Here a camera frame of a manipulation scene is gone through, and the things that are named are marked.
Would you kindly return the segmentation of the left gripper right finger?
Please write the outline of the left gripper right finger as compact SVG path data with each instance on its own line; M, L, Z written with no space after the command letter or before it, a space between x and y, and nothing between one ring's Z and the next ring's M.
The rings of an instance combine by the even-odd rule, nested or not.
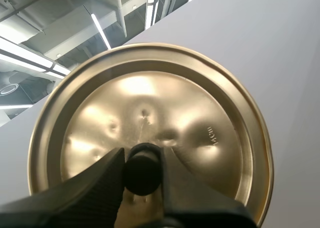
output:
M165 217L177 220L184 227L256 227L241 202L197 179L172 149L161 149L161 164Z

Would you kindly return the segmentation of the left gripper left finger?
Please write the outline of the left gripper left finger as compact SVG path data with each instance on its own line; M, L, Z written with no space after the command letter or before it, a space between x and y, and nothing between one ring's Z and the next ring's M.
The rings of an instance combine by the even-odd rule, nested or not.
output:
M113 227L124 164L124 149L115 148L61 184L1 205L1 227Z

